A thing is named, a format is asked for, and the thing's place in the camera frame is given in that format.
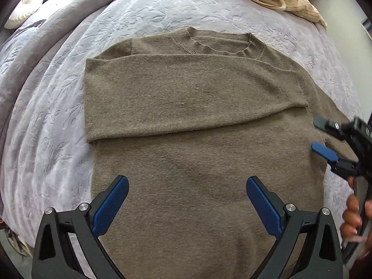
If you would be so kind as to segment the person's right hand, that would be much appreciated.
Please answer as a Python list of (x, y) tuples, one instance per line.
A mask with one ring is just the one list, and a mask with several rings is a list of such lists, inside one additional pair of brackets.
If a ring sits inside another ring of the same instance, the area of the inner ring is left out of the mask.
[(346, 210), (342, 218), (344, 223), (340, 226), (340, 233), (343, 241), (351, 242), (358, 241), (362, 244), (358, 259), (363, 259), (371, 251), (371, 232), (368, 237), (357, 237), (357, 229), (362, 226), (362, 218), (358, 214), (359, 200), (357, 196), (351, 194), (346, 201)]

